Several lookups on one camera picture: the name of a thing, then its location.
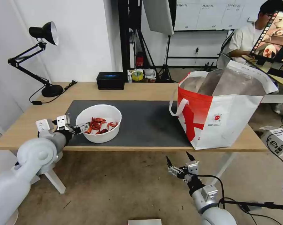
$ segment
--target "black hair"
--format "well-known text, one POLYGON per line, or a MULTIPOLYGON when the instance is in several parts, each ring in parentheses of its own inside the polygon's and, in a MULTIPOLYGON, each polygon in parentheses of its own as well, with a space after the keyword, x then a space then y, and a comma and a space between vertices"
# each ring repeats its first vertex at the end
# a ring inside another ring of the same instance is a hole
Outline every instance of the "black hair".
POLYGON ((273 14, 276 11, 283 11, 283 0, 267 0, 260 7, 259 13, 265 14, 273 14))

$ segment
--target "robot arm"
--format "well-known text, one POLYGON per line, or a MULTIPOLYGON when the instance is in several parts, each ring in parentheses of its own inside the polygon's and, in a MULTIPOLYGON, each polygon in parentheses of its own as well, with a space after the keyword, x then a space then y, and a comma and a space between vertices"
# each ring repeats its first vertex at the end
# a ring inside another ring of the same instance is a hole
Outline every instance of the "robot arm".
POLYGON ((57 124, 54 132, 51 120, 37 121, 39 138, 26 141, 17 152, 20 167, 0 174, 0 225, 8 221, 28 195, 33 177, 54 168, 69 140, 89 127, 88 123, 71 127, 67 115, 57 117, 53 122, 57 124))
POLYGON ((201 214, 202 225, 236 225, 234 217, 226 210, 218 208, 216 202, 217 189, 214 185, 205 186, 201 180, 191 174, 199 174, 199 161, 189 154, 190 161, 183 167, 175 167, 166 157, 168 171, 183 181, 189 187, 189 195, 194 200, 194 205, 201 214))

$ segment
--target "black desk lamp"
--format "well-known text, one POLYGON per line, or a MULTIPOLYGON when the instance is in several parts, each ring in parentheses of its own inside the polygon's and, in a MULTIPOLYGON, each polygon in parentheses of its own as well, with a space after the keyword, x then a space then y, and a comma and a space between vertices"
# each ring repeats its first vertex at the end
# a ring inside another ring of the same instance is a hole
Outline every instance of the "black desk lamp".
POLYGON ((49 80, 43 77, 40 77, 39 75, 33 74, 30 71, 20 66, 22 62, 26 61, 27 59, 35 56, 36 54, 46 49, 46 43, 42 40, 43 38, 46 39, 48 42, 50 42, 53 45, 58 45, 58 33, 57 33, 57 29, 56 29, 54 22, 48 22, 43 27, 30 27, 29 34, 32 37, 36 38, 36 40, 39 42, 32 48, 24 51, 23 53, 17 55, 16 57, 10 58, 8 60, 8 64, 28 74, 29 76, 38 80, 39 82, 43 83, 45 85, 44 89, 42 90, 42 95, 44 97, 54 97, 54 96, 61 95, 63 92, 63 88, 60 85, 50 84, 49 80), (41 49, 31 55, 23 56, 27 52, 37 47, 40 47, 41 49))

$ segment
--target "red and white bag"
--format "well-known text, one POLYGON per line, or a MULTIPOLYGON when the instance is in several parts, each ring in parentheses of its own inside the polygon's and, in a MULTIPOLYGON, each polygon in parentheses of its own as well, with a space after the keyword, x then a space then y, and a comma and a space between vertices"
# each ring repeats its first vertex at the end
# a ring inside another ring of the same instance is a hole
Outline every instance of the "red and white bag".
POLYGON ((265 73, 230 61, 222 70, 189 73, 178 85, 177 112, 171 110, 173 98, 169 111, 195 149, 229 147, 263 96, 277 90, 265 73))

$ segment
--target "man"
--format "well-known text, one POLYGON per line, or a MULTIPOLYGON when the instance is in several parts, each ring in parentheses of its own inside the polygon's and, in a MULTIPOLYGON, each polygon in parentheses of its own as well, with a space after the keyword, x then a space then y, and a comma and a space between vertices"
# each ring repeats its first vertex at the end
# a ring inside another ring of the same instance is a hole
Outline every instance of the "man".
POLYGON ((270 20, 270 15, 276 11, 283 11, 283 0, 266 1, 260 7, 256 22, 249 23, 235 31, 230 43, 224 48, 223 53, 232 57, 237 62, 244 62, 245 60, 241 56, 249 55, 270 20))

